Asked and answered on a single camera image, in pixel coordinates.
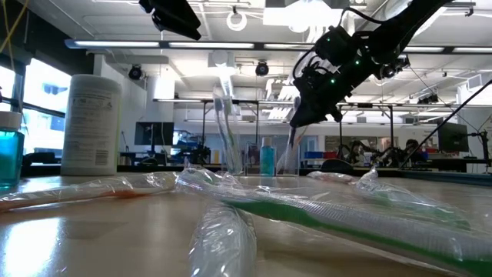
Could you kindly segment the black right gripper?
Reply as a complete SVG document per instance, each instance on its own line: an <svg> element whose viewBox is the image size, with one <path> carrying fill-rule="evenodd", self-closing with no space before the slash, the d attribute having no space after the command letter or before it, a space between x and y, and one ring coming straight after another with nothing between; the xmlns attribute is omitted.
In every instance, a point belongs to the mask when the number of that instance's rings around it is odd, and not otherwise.
<svg viewBox="0 0 492 277"><path fill-rule="evenodd" d="M342 85L333 88L319 88L315 90L303 82L298 83L301 103L293 114L289 125L292 128L300 128L315 122L326 121L326 115L331 115L336 122L340 122L343 115L337 108L337 103L345 97L350 97L352 87Z"/></svg>

